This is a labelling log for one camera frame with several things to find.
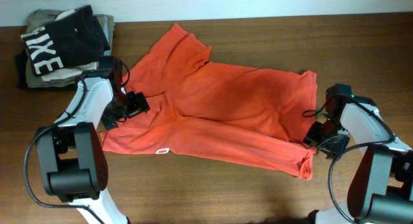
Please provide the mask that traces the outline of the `orange FRAM t-shirt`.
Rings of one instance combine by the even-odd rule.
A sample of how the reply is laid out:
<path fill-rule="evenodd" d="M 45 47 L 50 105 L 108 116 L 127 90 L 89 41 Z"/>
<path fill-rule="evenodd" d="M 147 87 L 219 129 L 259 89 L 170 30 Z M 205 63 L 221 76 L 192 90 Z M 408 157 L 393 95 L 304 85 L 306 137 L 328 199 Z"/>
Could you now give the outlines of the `orange FRAM t-shirt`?
<path fill-rule="evenodd" d="M 210 53 L 173 25 L 126 78 L 149 111 L 103 132 L 103 149 L 173 152 L 311 179 L 315 150 L 304 138 L 314 119 L 303 113 L 316 107 L 316 73 L 215 63 Z"/>

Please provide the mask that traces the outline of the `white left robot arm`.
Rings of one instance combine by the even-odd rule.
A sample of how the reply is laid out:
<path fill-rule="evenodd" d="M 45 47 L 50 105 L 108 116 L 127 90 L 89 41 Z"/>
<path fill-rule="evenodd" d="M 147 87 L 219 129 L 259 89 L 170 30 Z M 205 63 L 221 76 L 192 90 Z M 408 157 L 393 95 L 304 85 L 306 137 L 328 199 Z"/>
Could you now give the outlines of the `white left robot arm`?
<path fill-rule="evenodd" d="M 37 130 L 25 153 L 23 177 L 28 195 L 39 206 L 76 209 L 88 223 L 129 223 L 107 189 L 108 164 L 97 135 L 100 123 L 110 130 L 150 109 L 143 93 L 126 90 L 122 76 L 127 68 L 119 58 L 103 56 L 96 69 L 76 76 L 76 94 L 60 117 Z M 33 148 L 43 188 L 60 204 L 42 202 L 30 186 Z"/>

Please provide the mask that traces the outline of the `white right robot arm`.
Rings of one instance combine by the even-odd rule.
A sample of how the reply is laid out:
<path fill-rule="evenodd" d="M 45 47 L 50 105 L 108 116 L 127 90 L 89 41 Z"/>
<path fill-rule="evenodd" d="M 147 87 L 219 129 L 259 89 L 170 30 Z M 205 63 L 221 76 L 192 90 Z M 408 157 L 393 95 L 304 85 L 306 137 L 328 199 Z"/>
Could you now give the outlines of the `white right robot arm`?
<path fill-rule="evenodd" d="M 310 127 L 304 142 L 332 160 L 328 191 L 333 207 L 310 214 L 313 223 L 412 223 L 412 149 L 402 142 L 379 115 L 369 97 L 356 96 L 349 85 L 326 91 L 318 110 L 304 117 L 325 116 Z M 362 159 L 349 186 L 347 199 L 338 203 L 333 171 L 347 153 L 359 149 Z"/>

